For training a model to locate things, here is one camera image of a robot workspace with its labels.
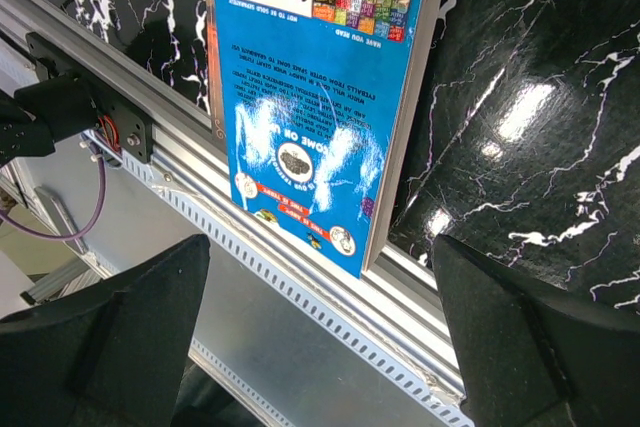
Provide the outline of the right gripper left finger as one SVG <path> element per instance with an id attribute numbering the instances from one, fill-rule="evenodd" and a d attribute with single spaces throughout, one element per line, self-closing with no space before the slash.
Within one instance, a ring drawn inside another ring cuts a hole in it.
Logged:
<path id="1" fill-rule="evenodd" d="M 210 264 L 192 235 L 1 320 L 4 426 L 167 426 Z"/>

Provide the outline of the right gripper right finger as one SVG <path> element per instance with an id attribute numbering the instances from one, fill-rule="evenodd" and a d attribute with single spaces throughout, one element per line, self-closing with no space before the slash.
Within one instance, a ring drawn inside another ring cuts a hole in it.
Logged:
<path id="1" fill-rule="evenodd" d="M 477 426 L 636 426 L 639 317 L 445 235 L 433 271 Z"/>

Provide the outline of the blue bottom treehouse book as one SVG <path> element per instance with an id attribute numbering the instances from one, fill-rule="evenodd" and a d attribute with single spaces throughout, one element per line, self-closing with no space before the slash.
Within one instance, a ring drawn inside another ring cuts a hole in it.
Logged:
<path id="1" fill-rule="evenodd" d="M 211 0 L 232 201 L 360 277 L 382 250 L 441 0 Z"/>

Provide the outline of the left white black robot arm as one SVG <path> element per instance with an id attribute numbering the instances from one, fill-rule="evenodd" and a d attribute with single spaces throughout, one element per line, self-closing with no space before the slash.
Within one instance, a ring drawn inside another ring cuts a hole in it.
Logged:
<path id="1" fill-rule="evenodd" d="M 1 93 L 1 164 L 17 157 L 46 157 L 58 142 L 98 122 L 91 92 L 81 80 L 59 76 Z"/>

